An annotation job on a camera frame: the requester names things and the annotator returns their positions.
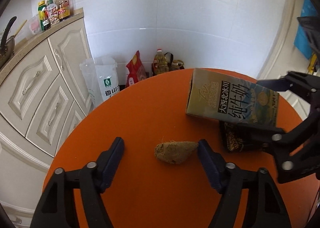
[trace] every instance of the round table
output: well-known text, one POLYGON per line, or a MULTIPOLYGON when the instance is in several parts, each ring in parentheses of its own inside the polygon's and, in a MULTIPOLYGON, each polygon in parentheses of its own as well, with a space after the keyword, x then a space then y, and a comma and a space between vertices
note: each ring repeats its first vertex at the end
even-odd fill
MULTIPOLYGON (((214 71, 256 81, 235 72, 214 71)), ((227 153, 219 139, 218 121, 185 114, 191 75, 192 69, 186 69, 151 77, 96 108, 60 148, 44 186, 56 168, 66 171, 82 168, 109 149, 117 136, 123 138, 125 151, 111 187, 102 194, 115 228, 208 227, 221 195, 210 187, 195 152, 181 165, 156 160, 154 148, 162 142, 206 139, 226 162, 253 171, 266 167, 276 181, 272 156, 260 151, 227 153)), ((277 126, 290 131, 300 122, 295 110, 280 97, 277 126)), ((292 227, 303 227, 319 181, 311 175, 277 186, 292 227)), ((246 197, 247 191, 243 190, 235 227, 242 226, 246 197)), ((78 190, 75 201, 80 227, 88 227, 78 190)))

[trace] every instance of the red bag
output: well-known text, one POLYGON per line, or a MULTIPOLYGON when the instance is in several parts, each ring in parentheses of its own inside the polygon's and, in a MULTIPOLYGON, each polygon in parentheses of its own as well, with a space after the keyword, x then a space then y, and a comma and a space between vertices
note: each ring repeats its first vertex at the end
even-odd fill
POLYGON ((129 69, 129 75, 125 87, 129 87, 147 78, 146 71, 140 60, 139 50, 136 52, 136 54, 133 56, 133 58, 130 60, 126 67, 129 69))

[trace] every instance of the brown root vegetable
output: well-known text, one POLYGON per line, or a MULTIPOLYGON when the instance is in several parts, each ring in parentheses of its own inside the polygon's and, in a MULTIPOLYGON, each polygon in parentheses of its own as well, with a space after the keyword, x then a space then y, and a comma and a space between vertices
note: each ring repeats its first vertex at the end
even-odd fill
POLYGON ((170 164, 181 164, 198 148, 198 143, 192 141, 165 142, 155 147, 155 156, 170 164))

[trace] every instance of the metal bolt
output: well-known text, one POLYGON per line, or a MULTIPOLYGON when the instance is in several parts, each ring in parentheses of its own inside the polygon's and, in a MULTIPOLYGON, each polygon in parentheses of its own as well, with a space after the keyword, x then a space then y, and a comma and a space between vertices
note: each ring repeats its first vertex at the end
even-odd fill
POLYGON ((94 168, 97 164, 94 161, 91 161, 87 164, 88 168, 94 168))
POLYGON ((57 175, 61 174, 63 172, 63 168, 57 168, 55 171, 54 171, 57 175))
POLYGON ((259 172, 262 174, 267 174, 268 170, 265 167, 261 167, 261 168, 259 168, 259 172))
POLYGON ((273 136, 271 137, 271 139, 272 139, 273 141, 279 141, 279 140, 282 139, 282 135, 281 135, 281 134, 275 134, 275 135, 273 135, 273 136))
POLYGON ((226 164, 226 167, 229 168, 229 169, 234 169, 236 167, 236 165, 234 163, 232 163, 232 162, 228 162, 226 164))
POLYGON ((291 170, 293 169, 293 162, 292 161, 285 161, 282 163, 283 170, 291 170))

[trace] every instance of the granite countertop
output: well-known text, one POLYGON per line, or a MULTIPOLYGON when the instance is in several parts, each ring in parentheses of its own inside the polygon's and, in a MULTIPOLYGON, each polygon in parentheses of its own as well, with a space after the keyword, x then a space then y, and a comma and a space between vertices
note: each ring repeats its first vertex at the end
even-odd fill
POLYGON ((14 48, 14 55, 9 58, 9 60, 0 68, 0 86, 6 77, 9 75, 12 69, 38 44, 48 38, 50 35, 54 34, 56 31, 62 29, 63 27, 69 25, 70 23, 79 20, 84 17, 83 9, 77 9, 73 12, 73 16, 66 19, 58 24, 52 26, 50 29, 43 31, 29 40, 22 40, 17 43, 14 48))

